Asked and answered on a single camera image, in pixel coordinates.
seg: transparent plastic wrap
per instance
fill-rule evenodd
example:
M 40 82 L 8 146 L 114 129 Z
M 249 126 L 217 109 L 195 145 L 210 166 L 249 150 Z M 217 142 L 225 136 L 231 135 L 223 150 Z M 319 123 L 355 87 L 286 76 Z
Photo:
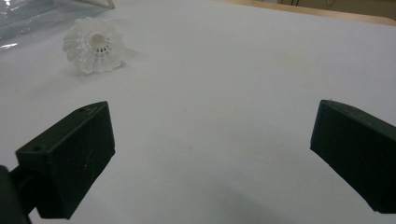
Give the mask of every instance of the transparent plastic wrap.
M 113 7 L 111 0 L 0 0 L 0 52 Z

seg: white tabletop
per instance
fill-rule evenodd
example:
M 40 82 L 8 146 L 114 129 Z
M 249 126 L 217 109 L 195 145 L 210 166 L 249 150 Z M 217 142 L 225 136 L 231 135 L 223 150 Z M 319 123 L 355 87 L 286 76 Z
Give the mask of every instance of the white tabletop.
M 130 49 L 81 75 L 66 30 L 0 54 L 0 164 L 74 109 L 110 105 L 116 155 L 71 220 L 395 223 L 309 141 L 333 99 L 396 124 L 396 28 L 206 0 L 119 0 L 97 18 Z

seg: shuttlecock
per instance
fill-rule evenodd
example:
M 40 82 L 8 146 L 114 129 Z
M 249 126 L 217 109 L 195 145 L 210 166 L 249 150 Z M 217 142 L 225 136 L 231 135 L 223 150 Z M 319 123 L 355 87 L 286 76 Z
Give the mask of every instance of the shuttlecock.
M 64 37 L 67 60 L 86 74 L 108 72 L 121 65 L 125 50 L 121 35 L 104 21 L 78 19 Z

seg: wooden floor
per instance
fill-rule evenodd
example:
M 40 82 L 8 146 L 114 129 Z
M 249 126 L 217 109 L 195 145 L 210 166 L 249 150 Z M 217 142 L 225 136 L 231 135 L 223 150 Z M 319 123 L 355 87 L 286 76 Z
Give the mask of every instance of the wooden floor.
M 309 7 L 293 7 L 293 6 L 288 6 L 288 5 L 266 3 L 266 2 L 256 1 L 256 0 L 219 0 L 219 1 L 234 3 L 234 4 L 244 5 L 244 6 L 264 7 L 264 8 L 271 8 L 274 10 L 304 13 L 304 14 L 315 15 L 315 16 L 333 17 L 333 18 L 340 18 L 340 19 L 346 19 L 346 20 L 352 20 L 352 21 L 365 21 L 365 22 L 371 22 L 371 23 L 379 23 L 379 24 L 396 26 L 396 21 L 389 19 L 389 18 L 377 17 L 377 16 L 367 16 L 367 15 L 360 15 L 360 14 L 353 14 L 353 13 L 346 13 L 346 12 L 329 11 L 329 10 L 315 9 L 315 8 L 309 8 Z

